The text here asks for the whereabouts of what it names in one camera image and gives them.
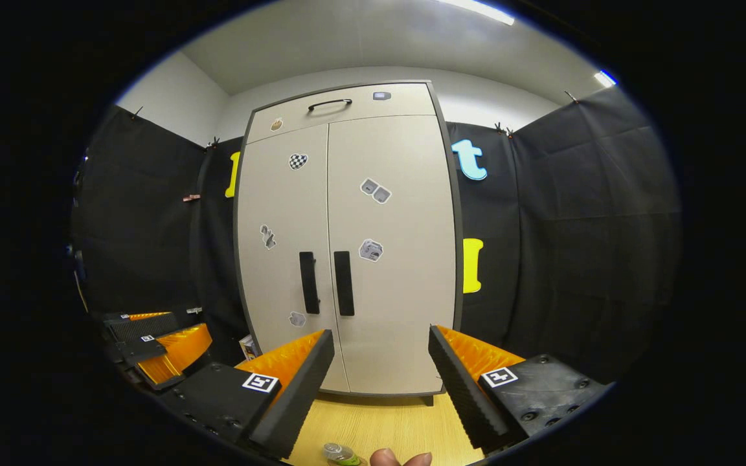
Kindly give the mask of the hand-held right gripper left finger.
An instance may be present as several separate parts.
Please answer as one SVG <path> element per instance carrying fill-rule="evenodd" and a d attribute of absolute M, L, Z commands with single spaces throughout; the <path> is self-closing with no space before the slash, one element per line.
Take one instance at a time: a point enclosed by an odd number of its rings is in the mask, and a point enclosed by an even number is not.
<path fill-rule="evenodd" d="M 332 331 L 314 331 L 239 366 L 211 363 L 159 404 L 220 445 L 286 460 L 334 356 Z"/>

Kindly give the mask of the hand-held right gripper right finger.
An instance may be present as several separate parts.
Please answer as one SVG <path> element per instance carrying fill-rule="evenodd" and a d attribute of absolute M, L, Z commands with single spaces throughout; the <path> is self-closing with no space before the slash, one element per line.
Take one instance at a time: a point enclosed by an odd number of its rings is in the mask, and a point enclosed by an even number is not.
<path fill-rule="evenodd" d="M 448 327 L 429 328 L 427 351 L 471 445 L 485 454 L 544 436 L 610 389 L 551 354 L 519 357 Z"/>

